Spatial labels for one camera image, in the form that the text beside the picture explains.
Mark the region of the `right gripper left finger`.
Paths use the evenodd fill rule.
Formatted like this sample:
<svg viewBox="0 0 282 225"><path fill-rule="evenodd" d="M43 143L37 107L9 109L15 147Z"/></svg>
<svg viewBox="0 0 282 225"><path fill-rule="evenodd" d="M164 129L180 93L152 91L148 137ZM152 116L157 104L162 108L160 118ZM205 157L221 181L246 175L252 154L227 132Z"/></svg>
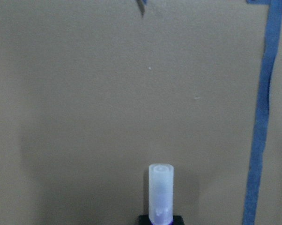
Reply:
<svg viewBox="0 0 282 225"><path fill-rule="evenodd" d="M139 215L137 217L137 225L152 225L149 216L146 215Z"/></svg>

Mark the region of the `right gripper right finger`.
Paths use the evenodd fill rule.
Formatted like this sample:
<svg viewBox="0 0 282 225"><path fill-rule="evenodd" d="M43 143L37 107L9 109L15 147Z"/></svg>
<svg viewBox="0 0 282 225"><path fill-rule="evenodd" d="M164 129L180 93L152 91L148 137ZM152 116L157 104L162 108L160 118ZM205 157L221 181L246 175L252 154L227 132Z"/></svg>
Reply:
<svg viewBox="0 0 282 225"><path fill-rule="evenodd" d="M185 225L183 217L180 215L174 215L172 225Z"/></svg>

